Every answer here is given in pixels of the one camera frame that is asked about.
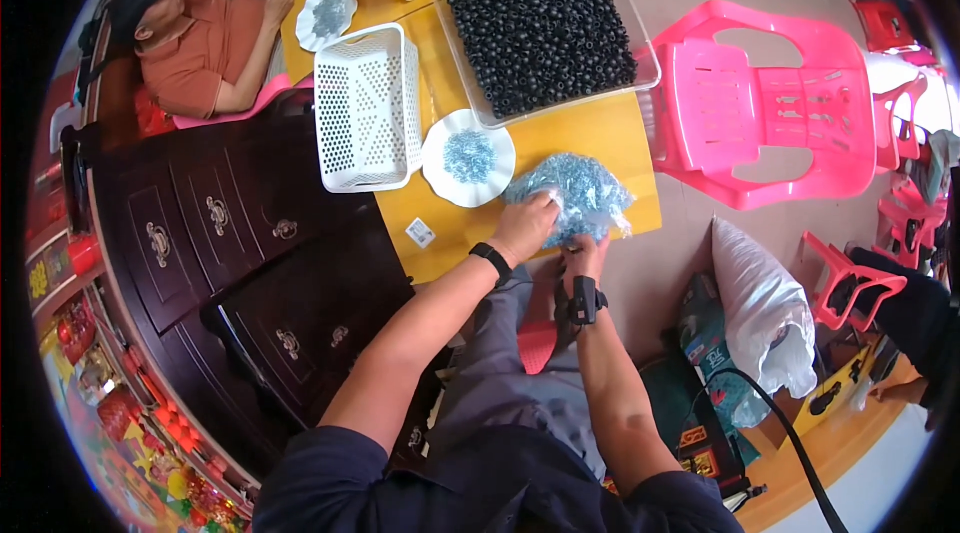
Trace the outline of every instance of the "tiled floor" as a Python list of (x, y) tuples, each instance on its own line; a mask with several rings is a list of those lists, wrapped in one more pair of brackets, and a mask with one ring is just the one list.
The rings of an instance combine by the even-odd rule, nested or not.
[[(705, 0), (633, 0), (653, 38)], [(863, 44), (858, 17), (847, 0), (729, 0), (762, 11), (832, 22)], [(754, 66), (798, 66), (796, 49), (779, 37), (732, 32), (725, 42), (745, 49)], [(803, 172), (810, 156), (803, 150), (765, 149), (749, 173), (754, 179), (786, 178)], [(822, 263), (803, 252), (805, 229), (843, 247), (855, 240), (869, 245), (878, 232), (877, 199), (889, 188), (886, 176), (874, 180), (863, 196), (848, 201), (779, 203), (749, 212), (726, 205), (666, 175), (656, 175), (661, 229), (611, 244), (602, 284), (610, 311), (630, 353), (643, 360), (660, 347), (658, 333), (675, 322), (690, 275), (711, 263), (710, 221), (716, 214), (742, 228), (783, 262), (799, 282), (815, 285)], [(539, 277), (545, 277), (541, 269)], [(542, 314), (542, 306), (532, 310)]]

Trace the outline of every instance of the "black rubber beads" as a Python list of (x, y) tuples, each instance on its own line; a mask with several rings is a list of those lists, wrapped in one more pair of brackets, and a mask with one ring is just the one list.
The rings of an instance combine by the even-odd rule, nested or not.
[(495, 118), (633, 83), (612, 0), (446, 0)]

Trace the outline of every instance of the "gray pants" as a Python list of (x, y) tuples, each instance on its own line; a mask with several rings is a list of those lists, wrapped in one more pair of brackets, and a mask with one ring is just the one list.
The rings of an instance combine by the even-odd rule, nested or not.
[(521, 265), (506, 285), (480, 301), (475, 333), (427, 434), (429, 459), (442, 456), (481, 426), (521, 424), (568, 445), (602, 480), (607, 467), (591, 429), (576, 344), (550, 358), (538, 374), (523, 370), (517, 331), (532, 289), (533, 280)]

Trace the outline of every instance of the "orange shirt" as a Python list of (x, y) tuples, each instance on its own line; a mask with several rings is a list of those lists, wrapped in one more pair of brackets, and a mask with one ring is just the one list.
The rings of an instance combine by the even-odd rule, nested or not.
[(195, 22), (182, 35), (137, 52), (143, 82), (164, 110), (210, 118), (220, 82), (236, 84), (263, 23), (265, 0), (183, 0)]

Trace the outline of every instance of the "white plate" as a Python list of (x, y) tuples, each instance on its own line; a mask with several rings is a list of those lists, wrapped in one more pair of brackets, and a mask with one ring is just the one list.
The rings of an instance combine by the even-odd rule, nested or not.
[(316, 21), (313, 10), (321, 1), (323, 0), (306, 0), (306, 2), (303, 3), (303, 10), (301, 10), (300, 14), (296, 17), (296, 40), (298, 40), (300, 46), (308, 52), (316, 53), (321, 47), (342, 35), (344, 31), (351, 27), (351, 21), (354, 20), (354, 12), (357, 11), (357, 0), (342, 0), (342, 24), (337, 27), (335, 34), (331, 33), (330, 35), (320, 37), (313, 32), (313, 25)]
[[(485, 134), (496, 152), (496, 164), (485, 183), (459, 182), (444, 170), (444, 146), (451, 134), (464, 130)], [(423, 177), (433, 187), (433, 192), (462, 207), (483, 205), (503, 193), (514, 177), (514, 166), (517, 165), (517, 150), (510, 133), (506, 129), (484, 129), (471, 109), (457, 110), (430, 127), (421, 154)]]

